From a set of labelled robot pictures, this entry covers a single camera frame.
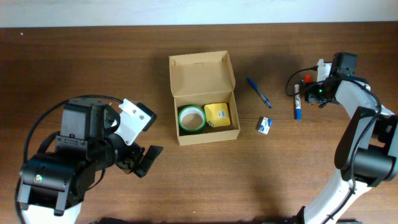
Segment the red utility knife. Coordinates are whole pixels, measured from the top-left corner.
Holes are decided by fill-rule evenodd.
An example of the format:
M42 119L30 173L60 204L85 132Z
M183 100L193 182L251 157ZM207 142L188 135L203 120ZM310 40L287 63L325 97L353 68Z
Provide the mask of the red utility knife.
M310 74L305 75L303 78L303 81L304 81L305 85L309 85L309 84L313 83L312 76Z

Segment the green tape roll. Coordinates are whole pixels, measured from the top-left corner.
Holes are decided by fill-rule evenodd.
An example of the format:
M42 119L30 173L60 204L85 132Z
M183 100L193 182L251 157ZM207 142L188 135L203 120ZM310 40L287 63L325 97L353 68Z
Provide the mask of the green tape roll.
M178 114L178 124L185 133L200 133L206 124L205 112L198 106L186 106Z

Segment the yellow sticky note pad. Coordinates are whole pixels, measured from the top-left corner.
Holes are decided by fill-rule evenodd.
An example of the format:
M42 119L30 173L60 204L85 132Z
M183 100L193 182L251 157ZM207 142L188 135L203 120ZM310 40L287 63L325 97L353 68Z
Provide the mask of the yellow sticky note pad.
M228 105L226 103L212 103L204 106L206 123L212 128L229 126Z

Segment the brown cardboard box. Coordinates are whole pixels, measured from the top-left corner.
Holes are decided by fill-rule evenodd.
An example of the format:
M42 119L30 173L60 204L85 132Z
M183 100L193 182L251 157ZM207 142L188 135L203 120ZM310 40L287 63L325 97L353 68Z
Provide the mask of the brown cardboard box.
M238 138L241 128L234 97L236 80L227 51L170 56L169 73L180 146ZM227 104L220 114L230 120L229 125L213 128L204 123L202 130L193 132L182 128L182 124L197 123L199 119L199 115L191 113L184 118L180 115L182 110L189 106L203 110L205 105L212 103Z

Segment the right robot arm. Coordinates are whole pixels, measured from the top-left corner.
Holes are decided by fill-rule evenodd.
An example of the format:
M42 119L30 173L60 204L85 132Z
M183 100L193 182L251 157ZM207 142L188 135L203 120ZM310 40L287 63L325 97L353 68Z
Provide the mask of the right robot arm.
M303 86L307 103L342 105L350 122L335 151L332 178L293 223L338 223L360 196L397 175L397 115L357 76L357 60L348 52L334 54L330 63L319 60L317 80Z

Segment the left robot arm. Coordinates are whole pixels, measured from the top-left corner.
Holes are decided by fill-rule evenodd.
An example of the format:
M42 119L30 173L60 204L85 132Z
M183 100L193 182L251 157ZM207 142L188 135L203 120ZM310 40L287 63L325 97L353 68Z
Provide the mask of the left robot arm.
M117 99L118 113L106 95L82 95L61 101L34 124L57 108L63 109L59 131L50 134L31 158L23 156L15 192L20 223L75 223L87 191L99 184L96 172L112 166L125 174L144 177L161 146L138 145L138 135L157 119L142 103Z

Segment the blue white marker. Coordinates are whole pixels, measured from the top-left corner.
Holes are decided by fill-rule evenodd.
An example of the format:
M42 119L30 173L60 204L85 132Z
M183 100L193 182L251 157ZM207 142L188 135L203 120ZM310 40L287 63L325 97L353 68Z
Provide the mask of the blue white marker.
M300 85L299 84L295 84L294 90L295 90L295 119L297 121L300 121L302 119L301 99L300 99Z

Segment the blue ballpoint pen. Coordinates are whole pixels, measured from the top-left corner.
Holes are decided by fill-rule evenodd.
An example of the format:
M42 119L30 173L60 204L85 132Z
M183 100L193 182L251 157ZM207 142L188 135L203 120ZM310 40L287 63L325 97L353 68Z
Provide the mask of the blue ballpoint pen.
M271 109L271 103L269 101L269 99L265 96L265 94L263 94L260 89L258 88L258 86L254 83L254 80L247 77L247 81L249 82L249 84L252 86L252 88L254 89L254 91L259 95L259 97L261 98L261 100L263 101L263 103L269 108Z

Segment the small blue white box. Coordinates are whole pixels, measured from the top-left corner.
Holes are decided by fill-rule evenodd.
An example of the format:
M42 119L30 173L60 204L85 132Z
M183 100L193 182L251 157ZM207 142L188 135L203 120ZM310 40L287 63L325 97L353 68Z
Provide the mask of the small blue white box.
M269 118L267 118L265 116L262 116L262 117L259 118L259 122L258 122L258 124L256 126L256 129L257 129L258 132L260 132L260 133L262 133L264 135L268 135L272 124L273 124L273 120L272 119L269 119Z

